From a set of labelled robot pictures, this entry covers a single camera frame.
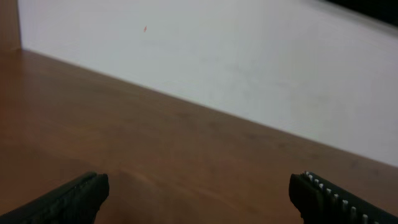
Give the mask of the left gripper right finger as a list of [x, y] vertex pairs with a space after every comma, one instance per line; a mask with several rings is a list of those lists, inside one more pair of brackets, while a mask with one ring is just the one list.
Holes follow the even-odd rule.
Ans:
[[397, 217], [313, 172], [292, 174], [289, 198], [304, 224], [397, 224]]

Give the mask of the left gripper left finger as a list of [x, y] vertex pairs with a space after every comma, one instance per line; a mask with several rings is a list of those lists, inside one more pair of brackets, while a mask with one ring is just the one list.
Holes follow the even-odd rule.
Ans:
[[108, 196], [108, 175], [87, 172], [47, 194], [1, 215], [1, 223], [92, 224]]

